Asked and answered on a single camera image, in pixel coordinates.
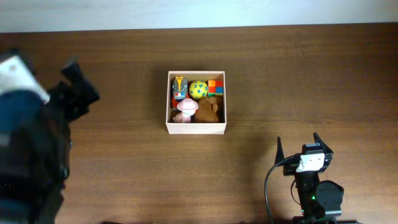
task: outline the yellow ball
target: yellow ball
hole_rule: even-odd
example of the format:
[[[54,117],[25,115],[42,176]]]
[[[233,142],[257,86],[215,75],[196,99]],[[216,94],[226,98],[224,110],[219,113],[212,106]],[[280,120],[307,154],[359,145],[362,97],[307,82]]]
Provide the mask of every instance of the yellow ball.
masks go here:
[[[207,95],[208,90],[209,88],[207,87],[207,84],[203,81],[194,81],[189,86],[189,94],[196,100],[204,98]]]

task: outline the brown stuffed animal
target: brown stuffed animal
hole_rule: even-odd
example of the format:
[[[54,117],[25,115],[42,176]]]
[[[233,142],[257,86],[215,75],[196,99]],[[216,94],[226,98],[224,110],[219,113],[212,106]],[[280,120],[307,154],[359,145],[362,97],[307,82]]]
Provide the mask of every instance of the brown stuffed animal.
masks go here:
[[[196,123],[218,123],[219,113],[223,110],[223,100],[217,96],[204,97],[198,103],[199,109],[195,113]]]

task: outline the cable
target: cable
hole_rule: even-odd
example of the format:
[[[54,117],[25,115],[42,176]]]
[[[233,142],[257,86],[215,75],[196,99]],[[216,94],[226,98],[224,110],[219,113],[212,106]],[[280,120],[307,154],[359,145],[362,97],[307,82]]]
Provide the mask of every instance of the cable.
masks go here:
[[[271,210],[269,209],[269,204],[268,204],[268,194],[267,194],[267,183],[268,183],[268,178],[271,175],[272,171],[276,168],[281,166],[283,163],[287,162],[288,160],[294,158],[294,156],[289,156],[288,158],[284,159],[283,161],[278,162],[277,164],[275,164],[273,167],[271,167],[271,169],[269,169],[266,180],[264,181],[264,196],[266,198],[266,209],[267,209],[267,213],[268,213],[268,217],[269,217],[269,221],[271,222],[271,224],[274,224],[274,220],[272,219],[272,215],[271,215]]]
[[[293,180],[292,185],[290,186],[290,194],[292,195],[293,200],[294,200],[298,205],[301,206],[301,204],[298,203],[298,202],[296,201],[296,199],[294,199],[294,196],[293,196],[293,185],[294,185],[294,183],[296,183],[296,180]]]

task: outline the colorful puzzle cube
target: colorful puzzle cube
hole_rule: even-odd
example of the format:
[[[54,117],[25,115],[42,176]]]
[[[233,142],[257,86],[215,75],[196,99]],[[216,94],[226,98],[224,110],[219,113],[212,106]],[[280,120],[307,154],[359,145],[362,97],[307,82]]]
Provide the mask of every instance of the colorful puzzle cube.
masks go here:
[[[224,92],[224,85],[222,80],[209,80],[208,96],[222,96]]]

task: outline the pink plush toy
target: pink plush toy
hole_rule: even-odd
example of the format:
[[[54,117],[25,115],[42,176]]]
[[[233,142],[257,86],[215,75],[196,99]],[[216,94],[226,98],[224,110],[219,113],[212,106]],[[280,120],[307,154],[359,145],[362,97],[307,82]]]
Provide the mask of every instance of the pink plush toy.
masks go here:
[[[193,101],[192,99],[184,99],[179,102],[177,105],[177,109],[181,111],[181,113],[177,114],[173,120],[176,123],[191,123],[191,116],[195,114],[196,110],[199,108],[198,103]]]

